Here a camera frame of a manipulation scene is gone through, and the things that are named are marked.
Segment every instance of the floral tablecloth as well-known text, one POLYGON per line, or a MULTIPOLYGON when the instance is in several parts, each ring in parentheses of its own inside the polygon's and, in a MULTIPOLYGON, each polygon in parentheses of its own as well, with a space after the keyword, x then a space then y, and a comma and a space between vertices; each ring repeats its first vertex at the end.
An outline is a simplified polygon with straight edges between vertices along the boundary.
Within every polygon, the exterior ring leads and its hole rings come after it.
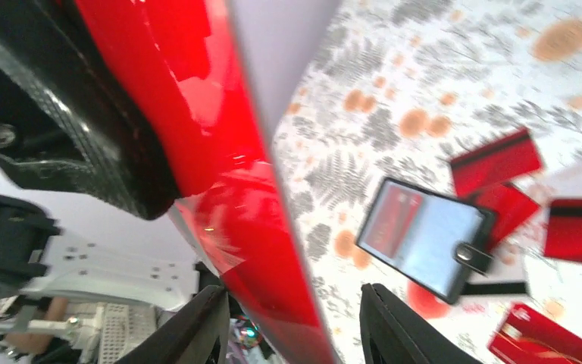
MULTIPOLYGON (((582 159, 582 2, 345 1, 274 138, 344 362, 364 361, 363 283, 410 301, 406 278, 353 246, 383 176, 452 193, 451 157, 521 126, 545 173, 582 159)), ((522 251, 530 304, 582 337, 582 265, 541 259, 538 246, 517 246, 519 235, 509 243, 522 251)), ((486 345, 502 314, 430 322, 491 364, 486 345)))

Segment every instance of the black device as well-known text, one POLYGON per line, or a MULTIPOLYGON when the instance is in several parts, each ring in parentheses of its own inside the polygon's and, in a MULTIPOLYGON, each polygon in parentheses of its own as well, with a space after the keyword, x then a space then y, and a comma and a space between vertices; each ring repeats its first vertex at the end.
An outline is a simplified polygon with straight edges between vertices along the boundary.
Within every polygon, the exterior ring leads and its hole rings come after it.
POLYGON ((387 177, 356 244, 454 304, 470 273, 485 274, 492 261, 494 221, 490 210, 387 177))

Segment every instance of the badge holder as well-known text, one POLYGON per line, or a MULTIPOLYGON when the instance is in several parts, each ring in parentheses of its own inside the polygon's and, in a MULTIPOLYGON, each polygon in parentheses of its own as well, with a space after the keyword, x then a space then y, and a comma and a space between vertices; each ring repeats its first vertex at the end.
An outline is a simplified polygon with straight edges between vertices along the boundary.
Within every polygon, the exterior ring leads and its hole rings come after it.
POLYGON ((492 211, 385 178, 356 245, 454 304, 473 271, 485 275, 492 211))

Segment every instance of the black clip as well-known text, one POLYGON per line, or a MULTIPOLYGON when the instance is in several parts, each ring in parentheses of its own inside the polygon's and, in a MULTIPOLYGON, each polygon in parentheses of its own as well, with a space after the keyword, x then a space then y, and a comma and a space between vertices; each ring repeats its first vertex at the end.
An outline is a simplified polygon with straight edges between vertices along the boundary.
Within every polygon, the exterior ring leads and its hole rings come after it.
POLYGON ((454 249, 454 260, 480 275, 486 275, 493 259, 494 256, 491 254, 485 253, 468 243, 460 243, 454 249))

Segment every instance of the white table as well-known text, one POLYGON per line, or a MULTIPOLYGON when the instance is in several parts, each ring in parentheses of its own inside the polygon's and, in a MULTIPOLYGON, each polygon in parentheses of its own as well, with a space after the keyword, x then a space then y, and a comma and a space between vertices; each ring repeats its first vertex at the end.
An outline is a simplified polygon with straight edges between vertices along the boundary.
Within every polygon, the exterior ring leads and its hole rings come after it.
MULTIPOLYGON (((582 2, 345 1, 274 151, 346 363, 363 362, 360 286, 407 294, 406 278, 352 246, 383 176, 452 193, 446 161, 520 126, 532 132, 546 173, 582 158, 582 2)), ((509 241, 518 243, 516 234, 509 241)), ((582 337, 582 265, 537 251, 520 255, 530 304, 582 337)), ((486 345, 503 309, 430 322, 497 363, 486 345)))

